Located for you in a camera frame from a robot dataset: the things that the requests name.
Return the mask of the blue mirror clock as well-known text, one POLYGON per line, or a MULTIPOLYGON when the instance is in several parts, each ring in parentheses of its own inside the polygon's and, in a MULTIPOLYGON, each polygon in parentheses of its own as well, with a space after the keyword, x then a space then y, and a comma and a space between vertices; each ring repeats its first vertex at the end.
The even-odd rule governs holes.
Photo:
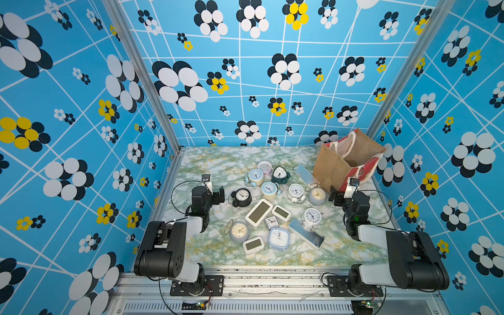
POLYGON ((320 236, 313 230, 307 230, 304 225, 297 219, 293 219, 288 225, 289 230, 300 237, 304 242, 307 242, 314 249, 320 249, 325 238, 320 236))

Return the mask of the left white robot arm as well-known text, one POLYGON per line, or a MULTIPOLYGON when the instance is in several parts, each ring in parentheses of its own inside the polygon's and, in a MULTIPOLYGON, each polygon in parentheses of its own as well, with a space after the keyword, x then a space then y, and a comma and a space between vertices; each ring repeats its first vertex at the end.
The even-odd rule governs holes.
POLYGON ((225 190, 220 187, 217 192, 210 192, 207 186, 197 186, 192 189, 191 198, 192 204, 186 208, 184 217, 148 224, 134 262, 136 275, 204 286, 203 265, 185 259, 186 239, 206 230, 209 210, 224 202, 225 190))

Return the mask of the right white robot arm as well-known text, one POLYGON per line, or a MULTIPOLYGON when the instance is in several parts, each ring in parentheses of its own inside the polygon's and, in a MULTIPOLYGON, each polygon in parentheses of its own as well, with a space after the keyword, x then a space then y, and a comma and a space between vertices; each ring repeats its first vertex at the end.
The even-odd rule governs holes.
POLYGON ((341 206, 347 234, 356 241, 387 250, 386 263, 355 264, 348 275, 348 290, 362 295, 376 286, 419 291, 446 290, 450 277, 430 236, 372 224, 370 197, 356 187, 345 192, 331 187, 329 201, 341 206))

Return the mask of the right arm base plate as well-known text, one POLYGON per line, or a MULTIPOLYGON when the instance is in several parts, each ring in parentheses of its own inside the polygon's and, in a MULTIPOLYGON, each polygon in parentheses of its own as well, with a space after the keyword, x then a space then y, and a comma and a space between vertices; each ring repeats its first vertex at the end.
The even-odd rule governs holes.
POLYGON ((347 276, 329 275, 325 284, 328 286, 331 297, 384 297, 383 289, 379 286, 372 286, 354 280, 349 280, 347 276))

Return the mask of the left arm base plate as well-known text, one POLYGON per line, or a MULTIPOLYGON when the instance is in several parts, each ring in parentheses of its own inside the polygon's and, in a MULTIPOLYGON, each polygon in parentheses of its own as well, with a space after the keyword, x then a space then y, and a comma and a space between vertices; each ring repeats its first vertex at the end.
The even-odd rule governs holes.
POLYGON ((172 281, 172 297, 221 297, 223 295, 224 276, 207 275, 204 280, 199 278, 197 282, 172 281))

